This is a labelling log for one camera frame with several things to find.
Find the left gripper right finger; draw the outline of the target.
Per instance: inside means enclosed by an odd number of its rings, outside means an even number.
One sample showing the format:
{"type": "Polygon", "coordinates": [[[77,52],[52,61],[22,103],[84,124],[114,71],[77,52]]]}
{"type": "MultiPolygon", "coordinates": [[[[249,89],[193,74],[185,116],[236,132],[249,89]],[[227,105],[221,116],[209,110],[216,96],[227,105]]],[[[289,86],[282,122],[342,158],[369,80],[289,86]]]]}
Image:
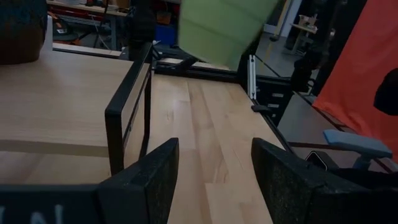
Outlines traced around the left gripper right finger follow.
{"type": "Polygon", "coordinates": [[[306,223],[314,191],[325,186],[314,167],[261,138],[252,139],[251,159],[272,221],[306,223]]]}

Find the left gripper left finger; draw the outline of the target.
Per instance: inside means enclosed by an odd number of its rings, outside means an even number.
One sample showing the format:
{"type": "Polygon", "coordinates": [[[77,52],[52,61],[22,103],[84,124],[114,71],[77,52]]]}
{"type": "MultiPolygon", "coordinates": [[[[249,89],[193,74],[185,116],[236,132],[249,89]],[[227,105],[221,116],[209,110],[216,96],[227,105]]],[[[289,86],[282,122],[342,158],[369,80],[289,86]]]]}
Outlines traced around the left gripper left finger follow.
{"type": "Polygon", "coordinates": [[[178,177],[179,141],[170,138],[128,168],[100,183],[106,223],[166,224],[178,177]]]}

